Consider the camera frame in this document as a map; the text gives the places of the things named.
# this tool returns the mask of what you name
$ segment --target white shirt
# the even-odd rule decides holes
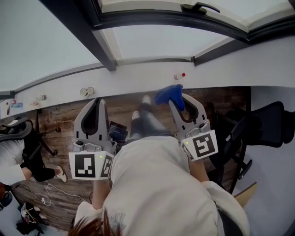
[[[123,236],[217,236],[215,202],[243,235],[250,234],[239,203],[217,184],[192,177],[188,158],[173,137],[148,137],[122,147],[114,158],[111,179],[113,187],[103,208],[112,227],[120,224]],[[83,202],[75,223],[101,213]]]
[[[20,164],[23,162],[24,141],[0,142],[0,182],[12,185],[25,180]]]

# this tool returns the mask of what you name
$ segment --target blue object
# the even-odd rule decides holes
[[[14,107],[14,108],[23,107],[23,103],[19,102],[19,103],[16,103],[16,104],[12,104],[11,107]]]
[[[185,103],[182,97],[182,88],[183,86],[181,84],[177,84],[158,90],[154,98],[155,103],[157,105],[162,103],[169,104],[169,100],[172,100],[176,103],[178,108],[183,111]]]

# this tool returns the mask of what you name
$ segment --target white cable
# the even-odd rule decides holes
[[[79,198],[81,198],[83,201],[87,202],[84,198],[82,198],[82,197],[80,197],[80,196],[78,196],[78,195],[75,195],[75,194],[69,194],[69,193],[66,193],[65,191],[58,189],[57,187],[55,187],[55,186],[52,185],[52,184],[48,184],[47,187],[46,187],[46,191],[47,191],[48,195],[50,196],[50,198],[49,198],[48,196],[44,195],[44,194],[36,193],[34,199],[36,199],[36,196],[38,196],[37,194],[41,194],[41,195],[43,195],[44,197],[47,197],[48,200],[49,200],[49,204],[46,204],[45,202],[44,202],[44,204],[45,204],[46,206],[51,206],[51,199],[52,199],[52,198],[51,198],[50,193],[48,192],[48,186],[49,186],[49,185],[52,186],[52,187],[54,187],[54,188],[56,188],[57,190],[63,192],[64,194],[67,194],[67,195],[69,195],[69,196],[73,196],[73,197],[79,197]]]

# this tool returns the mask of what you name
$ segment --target blue cloth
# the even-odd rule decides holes
[[[162,88],[157,91],[154,101],[157,105],[160,104],[169,104],[169,100],[174,101],[178,108],[183,111],[185,104],[182,97],[182,88],[181,84],[171,85],[166,88]]]

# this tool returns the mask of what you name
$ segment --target black office chair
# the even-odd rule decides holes
[[[33,122],[27,117],[17,117],[14,121],[7,125],[2,125],[4,130],[0,130],[0,142],[8,140],[24,140],[23,159],[26,166],[32,171],[34,176],[33,168],[31,168],[31,161],[39,159],[42,161],[41,148],[44,147],[52,156],[57,155],[57,150],[51,151],[47,144],[42,139],[47,133],[56,131],[60,132],[60,127],[50,130],[48,132],[40,133],[39,131],[39,117],[41,111],[36,112],[36,125],[33,128]]]
[[[209,106],[213,112],[212,129],[215,130],[218,143],[218,153],[210,156],[210,160],[218,169],[232,158],[242,169],[239,179],[245,176],[252,165],[252,160],[246,164],[236,156],[242,142],[246,145],[279,148],[294,137],[295,112],[285,111],[282,102],[271,103],[249,114],[235,109],[222,115],[214,112],[213,104]]]

